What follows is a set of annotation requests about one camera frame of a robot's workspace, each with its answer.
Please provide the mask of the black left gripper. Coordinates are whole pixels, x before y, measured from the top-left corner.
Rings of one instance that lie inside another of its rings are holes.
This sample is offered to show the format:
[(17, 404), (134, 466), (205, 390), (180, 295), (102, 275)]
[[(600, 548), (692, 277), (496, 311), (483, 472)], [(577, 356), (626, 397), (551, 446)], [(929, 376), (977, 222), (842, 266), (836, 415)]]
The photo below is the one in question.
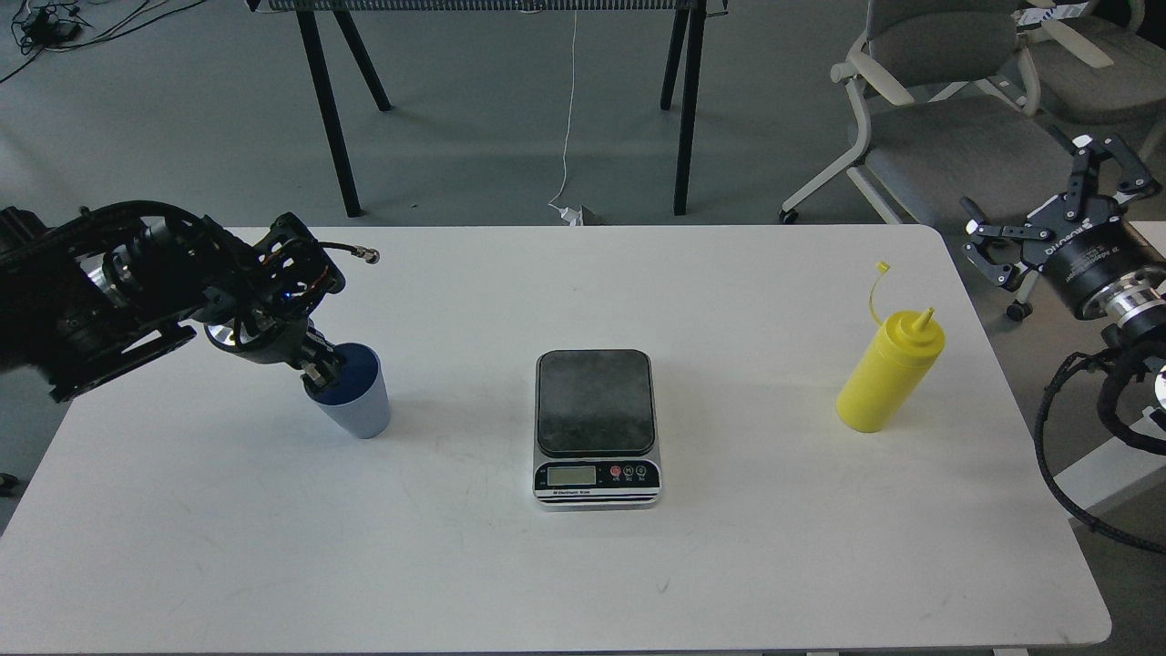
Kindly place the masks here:
[(208, 288), (197, 323), (216, 348), (252, 364), (301, 367), (309, 395), (339, 385), (345, 357), (312, 327), (324, 296), (345, 285), (332, 258), (294, 213), (278, 216), (261, 241), (237, 252), (238, 269)]

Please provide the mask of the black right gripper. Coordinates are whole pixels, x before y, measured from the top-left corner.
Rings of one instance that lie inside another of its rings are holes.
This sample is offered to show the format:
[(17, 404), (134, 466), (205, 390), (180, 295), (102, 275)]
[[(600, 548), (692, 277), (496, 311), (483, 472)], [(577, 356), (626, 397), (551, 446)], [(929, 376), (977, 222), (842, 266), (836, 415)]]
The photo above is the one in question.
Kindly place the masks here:
[[(962, 253), (976, 270), (1005, 291), (1019, 291), (1028, 266), (1044, 274), (1079, 320), (1111, 317), (1132, 323), (1163, 313), (1163, 256), (1123, 219), (1130, 205), (1161, 193), (1140, 155), (1121, 136), (1072, 137), (1073, 165), (1066, 199), (1054, 196), (1026, 217), (1027, 227), (993, 225), (970, 198), (958, 199), (969, 219)], [(1045, 233), (1046, 241), (1038, 234)], [(1018, 264), (988, 251), (1037, 241)]]

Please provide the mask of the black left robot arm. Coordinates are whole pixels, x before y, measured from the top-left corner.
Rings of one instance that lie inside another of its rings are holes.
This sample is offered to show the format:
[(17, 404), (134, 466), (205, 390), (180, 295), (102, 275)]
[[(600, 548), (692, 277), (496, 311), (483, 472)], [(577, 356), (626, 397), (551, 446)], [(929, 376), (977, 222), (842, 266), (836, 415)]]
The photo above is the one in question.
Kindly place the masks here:
[(292, 213), (258, 242), (169, 203), (80, 209), (59, 227), (3, 210), (3, 371), (33, 368), (76, 398), (191, 343), (300, 371), (332, 392), (349, 358), (312, 325), (345, 285), (328, 245)]

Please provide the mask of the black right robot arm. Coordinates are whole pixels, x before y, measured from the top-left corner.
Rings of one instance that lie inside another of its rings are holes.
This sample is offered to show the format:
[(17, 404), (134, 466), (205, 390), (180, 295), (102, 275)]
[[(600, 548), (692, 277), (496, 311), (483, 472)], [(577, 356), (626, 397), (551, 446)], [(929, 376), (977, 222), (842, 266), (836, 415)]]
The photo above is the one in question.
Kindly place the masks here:
[(1034, 454), (1052, 495), (1072, 519), (1126, 546), (1163, 555), (1163, 544), (1144, 539), (1096, 519), (1069, 498), (1049, 472), (1044, 429), (1054, 398), (1079, 371), (1102, 371), (1097, 395), (1100, 423), (1117, 440), (1149, 454), (1163, 456), (1163, 436), (1138, 431), (1119, 416), (1119, 401), (1131, 383), (1153, 376), (1163, 398), (1163, 254), (1125, 219), (1129, 204), (1153, 198), (1163, 186), (1121, 136), (1066, 137), (1072, 171), (1063, 192), (1034, 209), (1018, 225), (993, 223), (979, 205), (962, 198), (967, 214), (962, 252), (992, 285), (1014, 294), (1007, 317), (1031, 313), (1026, 283), (1045, 278), (1075, 319), (1105, 319), (1098, 353), (1072, 353), (1059, 366), (1038, 405)]

